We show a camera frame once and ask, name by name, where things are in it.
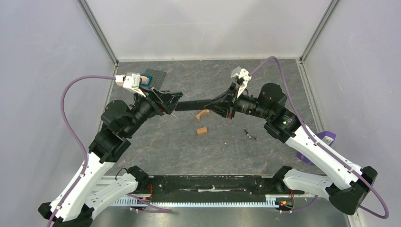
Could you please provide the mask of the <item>black remote control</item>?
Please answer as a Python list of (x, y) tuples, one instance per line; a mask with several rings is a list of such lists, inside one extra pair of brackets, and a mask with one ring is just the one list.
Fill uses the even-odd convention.
[(212, 102), (211, 99), (180, 101), (175, 107), (175, 111), (204, 110)]

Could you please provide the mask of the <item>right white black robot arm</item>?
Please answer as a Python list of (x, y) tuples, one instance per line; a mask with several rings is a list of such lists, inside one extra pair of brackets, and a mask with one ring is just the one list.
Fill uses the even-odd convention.
[(319, 167), (325, 176), (301, 173), (287, 168), (284, 175), (274, 178), (273, 187), (279, 193), (289, 189), (300, 190), (324, 197), (342, 213), (353, 215), (370, 192), (378, 173), (370, 167), (361, 167), (347, 161), (314, 134), (294, 113), (285, 107), (287, 96), (274, 83), (262, 86), (258, 97), (239, 93), (236, 83), (212, 99), (205, 107), (225, 118), (236, 112), (263, 118), (267, 133), (294, 148)]

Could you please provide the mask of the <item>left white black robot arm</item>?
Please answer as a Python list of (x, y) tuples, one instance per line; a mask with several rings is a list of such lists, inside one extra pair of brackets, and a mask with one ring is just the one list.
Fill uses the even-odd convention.
[(102, 127), (88, 148), (84, 161), (62, 193), (43, 203), (38, 212), (53, 227), (88, 227), (109, 205), (130, 192), (143, 193), (148, 180), (136, 168), (120, 179), (94, 192), (104, 174), (131, 145), (134, 133), (149, 118), (171, 114), (182, 97), (181, 92), (142, 90), (133, 105), (113, 100), (101, 115)]

